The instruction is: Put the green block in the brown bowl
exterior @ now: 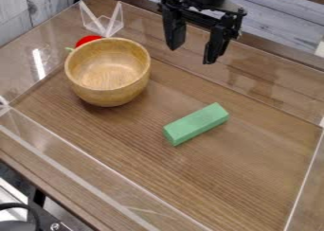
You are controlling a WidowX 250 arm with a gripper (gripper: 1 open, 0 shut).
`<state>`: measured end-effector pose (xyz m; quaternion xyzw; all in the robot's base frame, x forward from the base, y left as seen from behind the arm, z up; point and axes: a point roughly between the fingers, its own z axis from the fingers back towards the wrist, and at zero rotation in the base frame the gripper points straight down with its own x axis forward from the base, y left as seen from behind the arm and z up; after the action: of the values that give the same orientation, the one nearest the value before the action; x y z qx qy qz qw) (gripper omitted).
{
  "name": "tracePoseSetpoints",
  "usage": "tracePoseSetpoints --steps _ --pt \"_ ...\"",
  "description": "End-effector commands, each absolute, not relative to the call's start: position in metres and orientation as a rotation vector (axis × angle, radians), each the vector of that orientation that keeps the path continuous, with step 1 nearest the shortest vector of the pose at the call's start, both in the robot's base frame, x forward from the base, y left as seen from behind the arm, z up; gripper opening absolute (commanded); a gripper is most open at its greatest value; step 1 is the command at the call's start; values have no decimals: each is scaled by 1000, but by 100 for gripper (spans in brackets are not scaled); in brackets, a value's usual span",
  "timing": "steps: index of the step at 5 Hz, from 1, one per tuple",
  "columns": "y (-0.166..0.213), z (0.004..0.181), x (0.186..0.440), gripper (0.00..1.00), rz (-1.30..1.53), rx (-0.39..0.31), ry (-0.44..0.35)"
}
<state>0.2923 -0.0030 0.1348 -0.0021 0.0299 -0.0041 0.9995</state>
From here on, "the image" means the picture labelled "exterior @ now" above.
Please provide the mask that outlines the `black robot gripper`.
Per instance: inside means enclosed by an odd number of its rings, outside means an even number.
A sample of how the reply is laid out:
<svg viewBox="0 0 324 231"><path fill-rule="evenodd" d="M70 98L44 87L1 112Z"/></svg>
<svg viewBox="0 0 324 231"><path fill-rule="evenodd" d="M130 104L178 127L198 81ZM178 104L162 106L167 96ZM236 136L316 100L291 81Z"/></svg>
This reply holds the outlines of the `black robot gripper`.
<svg viewBox="0 0 324 231"><path fill-rule="evenodd" d="M205 45L204 64L213 64L224 55L232 36L238 36L246 10L230 0L161 0L165 39L177 50L186 39L186 22L212 28Z"/></svg>

